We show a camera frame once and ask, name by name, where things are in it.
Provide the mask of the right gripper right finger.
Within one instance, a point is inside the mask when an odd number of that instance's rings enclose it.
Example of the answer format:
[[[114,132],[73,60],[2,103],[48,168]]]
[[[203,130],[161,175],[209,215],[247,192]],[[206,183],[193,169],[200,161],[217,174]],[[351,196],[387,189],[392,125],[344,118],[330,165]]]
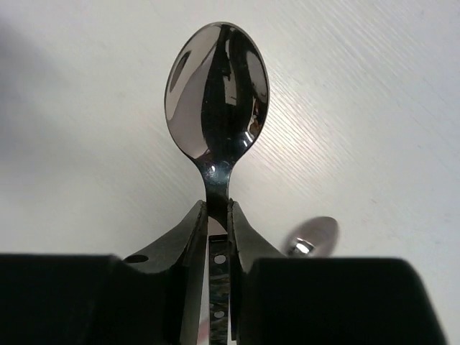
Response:
[[[231,337],[238,344],[445,344],[403,259],[288,258],[228,205]]]

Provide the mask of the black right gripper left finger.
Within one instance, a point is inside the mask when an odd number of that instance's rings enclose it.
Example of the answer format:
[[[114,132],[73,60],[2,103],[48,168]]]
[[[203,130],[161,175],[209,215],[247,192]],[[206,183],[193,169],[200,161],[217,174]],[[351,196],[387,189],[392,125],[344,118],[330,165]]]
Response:
[[[3,344],[195,344],[206,205],[137,253],[1,256]]]

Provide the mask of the dark handled spoon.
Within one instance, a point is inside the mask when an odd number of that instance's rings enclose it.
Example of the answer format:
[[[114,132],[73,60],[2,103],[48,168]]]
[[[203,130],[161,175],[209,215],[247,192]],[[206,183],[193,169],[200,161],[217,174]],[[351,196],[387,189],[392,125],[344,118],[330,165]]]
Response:
[[[224,234],[208,240],[209,334],[227,344],[239,306],[234,205],[229,183],[237,162],[251,149],[267,118],[270,85],[253,39],[229,22],[201,27],[184,44],[168,76],[164,109],[168,131],[201,174],[206,209]]]

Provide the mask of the pink handled spoon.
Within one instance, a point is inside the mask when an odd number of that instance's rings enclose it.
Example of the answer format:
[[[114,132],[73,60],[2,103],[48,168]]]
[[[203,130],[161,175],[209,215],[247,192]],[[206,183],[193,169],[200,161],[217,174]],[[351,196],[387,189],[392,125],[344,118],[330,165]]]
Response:
[[[330,216],[317,216],[297,226],[286,238],[282,253],[287,257],[330,257],[339,240],[339,223]]]

